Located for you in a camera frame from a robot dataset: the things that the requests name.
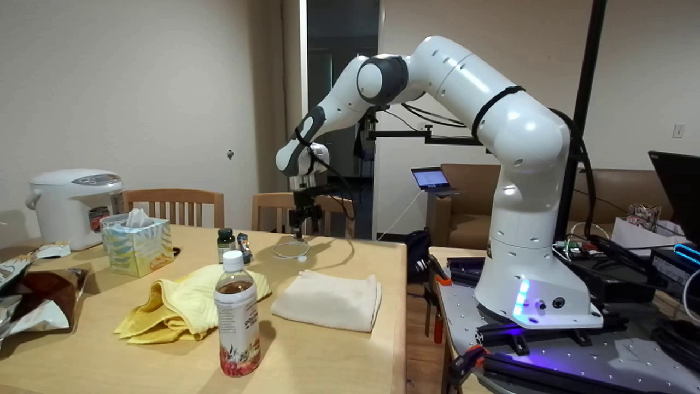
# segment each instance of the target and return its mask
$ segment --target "yellow cloth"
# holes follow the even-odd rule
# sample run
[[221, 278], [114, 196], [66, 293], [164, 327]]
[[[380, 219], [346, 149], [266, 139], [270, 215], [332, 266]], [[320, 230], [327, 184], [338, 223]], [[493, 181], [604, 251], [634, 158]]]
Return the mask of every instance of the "yellow cloth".
[[[203, 338], [218, 326], [215, 290], [221, 273], [221, 265], [205, 265], [181, 280], [155, 280], [148, 300], [136, 307], [114, 332], [127, 344]], [[257, 300], [268, 294], [266, 278], [250, 268], [246, 273], [256, 282]]]

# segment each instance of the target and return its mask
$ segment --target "bottle cap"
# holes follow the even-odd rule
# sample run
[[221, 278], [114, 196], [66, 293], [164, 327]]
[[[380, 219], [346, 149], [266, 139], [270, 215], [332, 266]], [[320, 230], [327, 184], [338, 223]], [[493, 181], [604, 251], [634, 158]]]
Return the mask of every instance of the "bottle cap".
[[245, 266], [240, 250], [227, 250], [221, 254], [223, 270], [239, 270]]

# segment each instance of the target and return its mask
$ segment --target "floor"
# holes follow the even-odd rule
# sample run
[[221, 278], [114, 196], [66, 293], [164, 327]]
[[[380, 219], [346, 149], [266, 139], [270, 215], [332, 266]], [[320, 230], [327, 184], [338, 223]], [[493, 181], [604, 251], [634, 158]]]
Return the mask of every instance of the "floor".
[[424, 334], [427, 302], [421, 284], [406, 290], [406, 394], [437, 394], [441, 379], [441, 344], [432, 342], [432, 329]]

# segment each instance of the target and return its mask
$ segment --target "cardboard box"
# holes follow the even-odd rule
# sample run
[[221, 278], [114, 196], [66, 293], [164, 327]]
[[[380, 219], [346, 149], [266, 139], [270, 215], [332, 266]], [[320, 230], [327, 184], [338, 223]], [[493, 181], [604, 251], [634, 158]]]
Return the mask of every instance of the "cardboard box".
[[105, 221], [102, 245], [109, 268], [128, 276], [147, 276], [175, 258], [165, 219], [148, 219], [136, 228], [127, 221]]

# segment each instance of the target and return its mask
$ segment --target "laptop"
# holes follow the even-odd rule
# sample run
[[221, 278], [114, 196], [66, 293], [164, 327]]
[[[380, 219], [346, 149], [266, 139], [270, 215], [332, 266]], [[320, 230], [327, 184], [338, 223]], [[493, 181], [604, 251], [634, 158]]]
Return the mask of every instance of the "laptop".
[[419, 166], [412, 169], [412, 174], [419, 189], [424, 192], [437, 192], [437, 194], [452, 194], [458, 192], [439, 166]]

